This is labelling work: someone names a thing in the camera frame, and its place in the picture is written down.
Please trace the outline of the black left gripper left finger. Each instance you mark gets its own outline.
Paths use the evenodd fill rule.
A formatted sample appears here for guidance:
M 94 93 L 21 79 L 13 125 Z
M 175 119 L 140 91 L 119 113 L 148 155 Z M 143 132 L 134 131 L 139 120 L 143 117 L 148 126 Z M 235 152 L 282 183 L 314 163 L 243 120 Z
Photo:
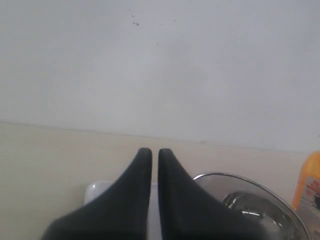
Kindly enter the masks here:
M 43 240 L 145 240 L 152 151 L 140 148 L 124 173 L 100 196 L 54 220 Z

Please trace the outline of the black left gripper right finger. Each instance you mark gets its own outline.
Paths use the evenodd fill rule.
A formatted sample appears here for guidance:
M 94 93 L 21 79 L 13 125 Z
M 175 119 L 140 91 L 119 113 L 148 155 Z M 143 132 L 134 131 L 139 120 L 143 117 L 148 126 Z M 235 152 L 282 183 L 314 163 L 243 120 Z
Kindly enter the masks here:
M 164 240 L 267 240 L 267 231 L 200 187 L 173 151 L 158 152 L 158 205 Z

